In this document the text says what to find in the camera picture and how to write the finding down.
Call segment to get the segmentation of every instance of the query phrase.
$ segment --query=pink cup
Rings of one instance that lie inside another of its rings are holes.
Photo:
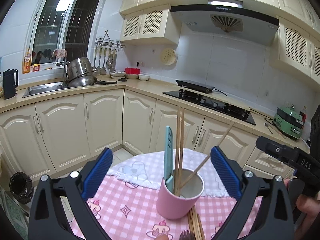
[[[182,169],[181,181],[185,179],[193,171]],[[204,181],[198,174],[181,189],[180,197],[172,194],[166,187],[162,179],[158,200],[156,203],[158,213],[166,219],[175,220],[184,217],[204,190]]]

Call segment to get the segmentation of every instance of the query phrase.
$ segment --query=range hood vent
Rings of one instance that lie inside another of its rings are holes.
[[[252,10],[213,4],[172,6],[172,16],[195,32],[226,34],[270,46],[279,20]]]

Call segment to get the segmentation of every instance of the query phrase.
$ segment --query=black electric kettle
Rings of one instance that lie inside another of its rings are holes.
[[[16,87],[18,86],[18,70],[8,69],[3,72],[3,94],[4,99],[12,98],[16,95]]]

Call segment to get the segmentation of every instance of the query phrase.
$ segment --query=green electric cooker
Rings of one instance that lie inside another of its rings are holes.
[[[273,123],[284,135],[294,140],[300,138],[304,125],[302,116],[294,111],[294,107],[278,107]]]

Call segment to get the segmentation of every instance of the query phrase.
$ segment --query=trash bin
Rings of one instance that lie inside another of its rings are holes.
[[[32,186],[32,180],[27,174],[23,172],[13,174],[10,178],[9,188],[10,192],[19,203],[25,205],[31,202],[35,189]]]

